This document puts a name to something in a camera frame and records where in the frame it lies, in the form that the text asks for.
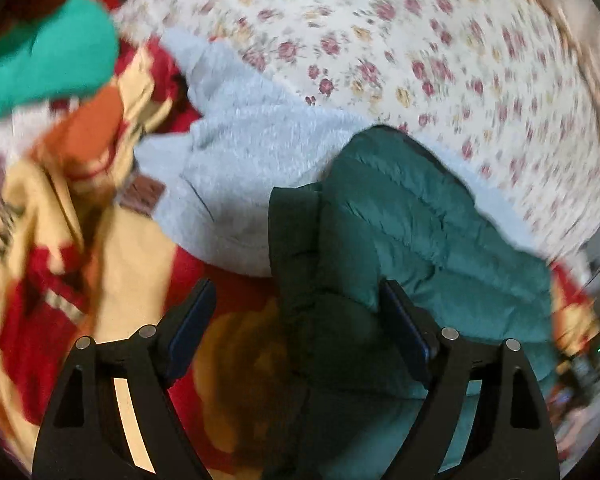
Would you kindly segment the floral white bed sheet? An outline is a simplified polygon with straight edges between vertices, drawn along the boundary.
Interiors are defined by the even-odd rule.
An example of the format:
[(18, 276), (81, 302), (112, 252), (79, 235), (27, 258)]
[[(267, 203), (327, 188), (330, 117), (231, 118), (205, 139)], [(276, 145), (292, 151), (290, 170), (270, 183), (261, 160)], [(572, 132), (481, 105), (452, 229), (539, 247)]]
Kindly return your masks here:
[(500, 190), (548, 258), (600, 227), (600, 130), (576, 52), (536, 0), (125, 0), (134, 41), (227, 41), (311, 105), (434, 139)]

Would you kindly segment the teal green garment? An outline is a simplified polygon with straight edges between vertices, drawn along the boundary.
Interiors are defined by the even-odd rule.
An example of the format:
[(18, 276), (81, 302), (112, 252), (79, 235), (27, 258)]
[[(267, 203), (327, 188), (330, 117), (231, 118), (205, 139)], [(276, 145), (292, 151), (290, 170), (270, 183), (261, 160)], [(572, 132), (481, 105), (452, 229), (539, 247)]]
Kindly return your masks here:
[(38, 101), (89, 96), (119, 54), (114, 22), (97, 0), (67, 0), (54, 13), (0, 37), (0, 117)]

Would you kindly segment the orange red checkered blanket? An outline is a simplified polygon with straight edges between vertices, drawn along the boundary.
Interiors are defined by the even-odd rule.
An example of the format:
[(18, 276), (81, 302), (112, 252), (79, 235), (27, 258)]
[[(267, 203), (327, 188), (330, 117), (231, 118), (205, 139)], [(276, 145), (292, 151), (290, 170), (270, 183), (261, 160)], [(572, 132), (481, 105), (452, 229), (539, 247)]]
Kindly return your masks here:
[[(155, 323), (201, 278), (218, 306), (193, 365), (170, 390), (186, 434), (215, 479), (274, 479), (308, 386), (291, 361), (274, 276), (212, 266), (152, 216), (166, 190), (135, 145), (177, 117), (193, 125), (180, 72), (157, 40), (124, 47), (114, 79), (39, 136), (7, 171), (0, 203), (0, 429), (30, 465), (70, 346), (125, 338)], [(563, 266), (552, 274), (556, 380), (562, 356), (600, 324)]]

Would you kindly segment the dark green puffer jacket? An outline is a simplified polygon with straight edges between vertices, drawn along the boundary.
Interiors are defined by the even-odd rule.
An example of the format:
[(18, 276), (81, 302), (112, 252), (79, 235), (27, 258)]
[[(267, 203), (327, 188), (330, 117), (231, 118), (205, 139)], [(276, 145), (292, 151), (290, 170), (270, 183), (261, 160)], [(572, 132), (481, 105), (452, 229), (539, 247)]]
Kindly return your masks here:
[(405, 134), (365, 130), (321, 180), (276, 188), (268, 239), (290, 358), (308, 386), (272, 478), (377, 479), (396, 456), (426, 392), (379, 325), (385, 279), (467, 338), (519, 340), (541, 390), (554, 387), (550, 269), (510, 246)]

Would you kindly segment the light blue fleece garment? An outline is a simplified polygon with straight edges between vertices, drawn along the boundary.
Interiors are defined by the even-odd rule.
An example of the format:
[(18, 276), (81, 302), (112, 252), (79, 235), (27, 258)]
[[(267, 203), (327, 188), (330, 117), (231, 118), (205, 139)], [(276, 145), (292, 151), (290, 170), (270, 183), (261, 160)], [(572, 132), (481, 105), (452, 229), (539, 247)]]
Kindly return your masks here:
[[(136, 148), (140, 169), (166, 187), (154, 219), (178, 246), (206, 263), (250, 276), (273, 275), (272, 192), (321, 180), (354, 136), (387, 126), (304, 104), (219, 42), (170, 29), (160, 46), (183, 74), (199, 118), (186, 133), (151, 136)], [(478, 213), (501, 237), (524, 252), (505, 200), (440, 148), (417, 143), (464, 184)]]

